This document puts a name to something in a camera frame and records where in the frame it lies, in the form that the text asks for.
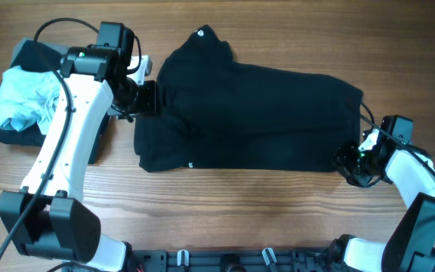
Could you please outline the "black t-shirt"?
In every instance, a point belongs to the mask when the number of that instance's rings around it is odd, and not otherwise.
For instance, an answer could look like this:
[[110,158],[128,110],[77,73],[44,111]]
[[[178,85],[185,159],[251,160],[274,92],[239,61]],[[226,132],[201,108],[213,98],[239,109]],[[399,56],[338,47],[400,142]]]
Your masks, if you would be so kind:
[[333,76],[238,63],[201,26],[164,61],[159,113],[137,118],[134,151],[147,172],[248,168],[330,172],[359,139],[363,92]]

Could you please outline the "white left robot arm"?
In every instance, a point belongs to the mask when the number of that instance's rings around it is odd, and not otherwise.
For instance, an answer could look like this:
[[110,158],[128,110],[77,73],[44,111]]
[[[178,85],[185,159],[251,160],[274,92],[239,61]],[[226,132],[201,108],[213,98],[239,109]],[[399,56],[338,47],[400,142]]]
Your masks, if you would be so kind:
[[0,196],[6,246],[21,255],[95,271],[141,271],[129,243],[101,230],[83,187],[100,124],[110,110],[135,117],[156,109],[151,59],[115,48],[71,48],[51,73],[59,102],[37,160],[18,191]]

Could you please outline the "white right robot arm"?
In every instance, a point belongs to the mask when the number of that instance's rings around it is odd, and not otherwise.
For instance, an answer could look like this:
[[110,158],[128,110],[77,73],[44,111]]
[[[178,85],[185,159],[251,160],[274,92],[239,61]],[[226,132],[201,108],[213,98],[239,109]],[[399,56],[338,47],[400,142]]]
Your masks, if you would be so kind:
[[361,150],[352,144],[334,155],[349,184],[367,188],[386,181],[407,211],[386,243],[343,235],[333,241],[326,264],[353,271],[435,271],[435,171],[420,150],[395,142]]

